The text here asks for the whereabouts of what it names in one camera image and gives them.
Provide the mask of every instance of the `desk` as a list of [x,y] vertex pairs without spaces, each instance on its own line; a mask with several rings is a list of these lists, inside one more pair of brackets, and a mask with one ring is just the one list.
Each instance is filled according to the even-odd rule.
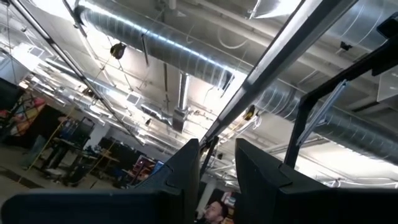
[[68,185],[71,182],[74,186],[77,186],[80,180],[87,174],[85,169],[79,169],[79,166],[86,166],[88,169],[91,169],[91,166],[93,166],[95,162],[89,162],[89,160],[97,159],[96,156],[89,155],[85,151],[77,151],[76,153],[76,159],[68,168],[68,172],[63,179],[63,184],[65,185]]
[[49,168],[51,169],[56,169],[70,149],[80,150],[80,148],[73,142],[67,141],[65,139],[53,138],[52,141],[56,144],[53,147],[53,151],[49,157],[44,161],[41,169],[46,169],[48,166],[50,166]]
[[109,154],[104,153],[104,152],[99,153],[98,155],[99,155],[99,158],[98,158],[98,163],[97,163],[97,164],[99,164],[99,163],[100,163],[100,160],[102,160],[103,158],[107,158],[107,159],[108,159],[108,161],[107,161],[105,167],[102,168],[102,169],[98,169],[98,177],[99,177],[100,179],[102,179],[102,178],[103,178],[103,173],[105,173],[105,171],[106,171],[106,169],[109,167],[110,163],[111,163],[111,162],[120,162],[120,161],[119,161],[118,159],[116,159],[116,158],[113,158],[113,157],[110,156]]

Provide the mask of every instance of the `ceiling beam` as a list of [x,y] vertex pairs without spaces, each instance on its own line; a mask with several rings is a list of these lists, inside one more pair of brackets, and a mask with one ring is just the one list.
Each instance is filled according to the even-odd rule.
[[354,3],[356,0],[302,1],[200,141],[201,147],[232,123]]

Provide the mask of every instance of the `table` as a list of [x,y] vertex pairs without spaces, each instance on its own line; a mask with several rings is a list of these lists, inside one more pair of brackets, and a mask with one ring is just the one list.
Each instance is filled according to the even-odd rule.
[[75,160],[73,161],[73,163],[72,163],[72,165],[68,168],[68,171],[67,171],[67,174],[64,176],[64,179],[63,179],[63,184],[65,184],[65,185],[68,185],[69,184],[69,182],[70,182],[70,179],[72,178],[72,176],[73,175],[75,175],[76,174],[76,172],[78,172],[78,166],[79,165],[82,165],[82,160],[83,159],[87,159],[87,161],[85,161],[85,162],[83,162],[83,164],[84,163],[87,163],[88,162],[88,160],[96,160],[98,157],[96,157],[96,156],[92,156],[92,155],[89,155],[87,152],[85,152],[85,151],[78,151],[77,152],[77,156],[76,156],[76,158],[75,158]]
[[80,150],[80,147],[76,146],[75,143],[71,141],[60,138],[53,138],[53,141],[57,143],[57,145],[53,148],[49,157],[44,161],[41,169],[46,169],[48,166],[50,166],[51,169],[56,169],[70,149]]
[[100,163],[100,160],[101,160],[102,158],[107,158],[107,159],[108,159],[108,161],[107,161],[105,167],[102,168],[102,169],[98,169],[99,178],[102,179],[102,173],[105,173],[105,171],[106,171],[106,169],[109,167],[110,163],[111,163],[111,162],[120,162],[120,161],[119,161],[118,159],[116,159],[116,158],[113,158],[112,156],[110,156],[109,154],[107,154],[107,153],[105,153],[105,152],[99,153],[98,155],[99,155],[99,157],[98,157],[98,162],[97,162],[97,164]]

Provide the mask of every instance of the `ductwork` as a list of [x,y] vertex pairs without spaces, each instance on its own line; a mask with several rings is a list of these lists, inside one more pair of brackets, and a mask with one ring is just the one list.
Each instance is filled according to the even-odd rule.
[[172,126],[173,118],[170,115],[164,113],[158,106],[152,105],[150,103],[143,103],[141,104],[141,110],[144,113],[158,119],[159,121],[169,126]]
[[[61,72],[66,73],[67,75],[70,75],[73,78],[77,78],[76,74],[65,65],[65,62],[61,61],[59,58],[49,57],[46,59],[46,62],[49,65],[53,66],[54,68],[60,70]],[[113,92],[116,92],[117,94],[127,98],[127,93],[123,92],[122,90],[120,90],[118,88],[115,88],[114,86],[111,86],[109,83],[101,81],[100,79],[95,79],[95,78],[91,77],[91,75],[89,75],[89,74],[85,74],[85,77],[87,79],[89,79],[89,81],[91,82],[91,85],[96,90],[98,90],[100,93],[110,95],[109,92],[113,91]],[[170,127],[174,127],[174,124],[175,124],[176,130],[182,132],[182,129],[180,129],[179,127],[183,127],[183,124],[185,122],[185,115],[182,115],[185,113],[184,111],[180,111],[178,108],[176,108],[177,115],[175,116],[176,118],[174,119],[174,116],[164,113],[162,111],[162,108],[159,108],[158,106],[153,105],[151,103],[147,103],[143,100],[140,100],[139,102],[137,102],[136,106],[139,109],[141,109],[141,111],[144,112],[145,114],[152,116],[153,118],[167,124]]]
[[[277,80],[256,101],[260,110],[268,111],[294,122],[299,102],[305,93]],[[316,104],[309,119],[320,109]],[[314,132],[362,154],[398,164],[398,136],[338,108],[331,108]]]
[[188,87],[190,77],[184,72],[180,72],[180,89],[178,103],[173,114],[173,129],[182,133],[185,120],[188,114]]
[[386,41],[376,28],[395,12],[398,12],[398,5],[391,0],[359,0],[327,34],[372,51]]
[[75,13],[84,25],[94,27],[220,89],[225,89],[235,74],[248,74],[252,68],[200,40],[190,39],[187,42],[186,34],[115,1],[79,0]]
[[[145,34],[149,55],[217,87],[226,85],[227,71],[247,75],[252,69],[249,64],[241,63],[200,41],[188,44],[185,34],[154,22],[114,1],[80,0],[75,12],[84,24],[141,50],[141,35]],[[260,110],[294,121],[303,94],[277,80],[258,98],[256,106]],[[320,105],[317,105],[313,112],[319,108]],[[163,117],[159,111],[156,115]],[[372,154],[398,164],[396,135],[338,108],[332,108],[326,114],[325,123],[314,131],[354,151]]]

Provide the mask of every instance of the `silver duct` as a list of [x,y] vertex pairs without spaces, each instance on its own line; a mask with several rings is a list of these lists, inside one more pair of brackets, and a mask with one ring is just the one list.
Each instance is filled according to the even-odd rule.
[[178,95],[177,109],[180,111],[186,111],[188,105],[188,87],[189,87],[189,75],[180,72],[180,91]]
[[180,71],[180,89],[173,114],[173,129],[182,133],[188,113],[188,87],[190,76]]
[[386,41],[376,30],[377,26],[395,12],[398,12],[398,5],[391,0],[359,0],[327,34],[372,51]]
[[[75,12],[86,25],[92,25],[101,32],[141,50],[141,35],[146,34],[146,46],[150,55],[215,86],[226,81],[225,71],[233,73],[236,68],[238,72],[248,74],[252,69],[252,66],[200,41],[188,44],[185,34],[141,16],[114,1],[80,0]],[[260,110],[294,121],[302,96],[302,92],[277,80],[264,91],[256,105]],[[313,111],[319,108],[320,105],[317,105]],[[327,113],[325,123],[319,125],[315,132],[354,151],[372,154],[398,164],[397,136],[338,108],[332,108]]]
[[116,1],[79,0],[75,13],[86,26],[114,37],[218,88],[225,89],[233,74],[252,68],[231,55]]
[[[277,80],[262,93],[256,106],[294,122],[304,94]],[[314,107],[309,119],[321,105],[322,103],[318,103]],[[322,121],[314,129],[315,133],[356,152],[398,164],[398,142],[395,134],[338,108],[331,108]]]
[[143,103],[141,104],[141,110],[144,113],[158,119],[159,121],[172,126],[173,118],[167,113],[164,113],[158,106],[152,105],[150,103]]

